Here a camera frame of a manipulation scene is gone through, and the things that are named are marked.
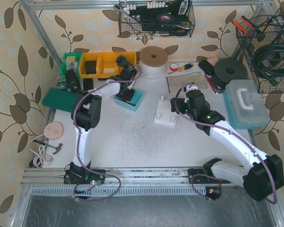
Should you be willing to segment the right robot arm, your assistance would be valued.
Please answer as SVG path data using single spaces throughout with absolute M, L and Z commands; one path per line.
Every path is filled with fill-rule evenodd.
M 176 94 L 170 101 L 171 111 L 220 142 L 241 163 L 241 166 L 236 166 L 214 158 L 204 164 L 201 176 L 234 183 L 244 188 L 252 199 L 276 204 L 276 191 L 284 185 L 281 158 L 259 150 L 238 134 L 219 112 L 210 109 L 200 90 L 180 90 L 185 91 L 186 97 L 179 98 Z

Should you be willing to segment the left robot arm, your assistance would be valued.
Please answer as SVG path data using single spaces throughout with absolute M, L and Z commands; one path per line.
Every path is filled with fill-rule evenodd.
M 85 91 L 81 89 L 74 70 L 67 71 L 67 86 L 77 96 L 71 113 L 76 130 L 76 150 L 69 169 L 65 170 L 65 184 L 92 183 L 95 173 L 90 169 L 90 141 L 92 132 L 100 121 L 102 102 L 112 96 L 130 101 L 134 90 L 128 86 L 138 77 L 137 69 L 133 65 L 122 69 L 117 76 L 111 76 L 103 85 Z

